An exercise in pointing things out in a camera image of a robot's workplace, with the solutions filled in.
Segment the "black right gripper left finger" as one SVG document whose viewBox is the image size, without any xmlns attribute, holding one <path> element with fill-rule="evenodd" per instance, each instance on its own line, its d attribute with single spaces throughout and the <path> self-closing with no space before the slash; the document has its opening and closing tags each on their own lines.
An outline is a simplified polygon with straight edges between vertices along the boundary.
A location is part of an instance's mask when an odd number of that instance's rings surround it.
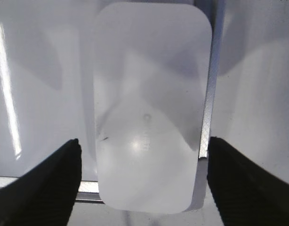
<svg viewBox="0 0 289 226">
<path fill-rule="evenodd" d="M 81 182 L 81 146 L 71 139 L 0 189 L 0 226 L 65 226 Z"/>
</svg>

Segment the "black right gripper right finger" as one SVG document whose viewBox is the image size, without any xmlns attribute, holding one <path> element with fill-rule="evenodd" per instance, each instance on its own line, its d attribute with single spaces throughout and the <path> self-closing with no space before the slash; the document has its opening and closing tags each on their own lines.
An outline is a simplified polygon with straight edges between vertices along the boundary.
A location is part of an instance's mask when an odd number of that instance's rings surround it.
<svg viewBox="0 0 289 226">
<path fill-rule="evenodd" d="M 207 181 L 225 226 L 289 226 L 289 184 L 211 137 Z"/>
</svg>

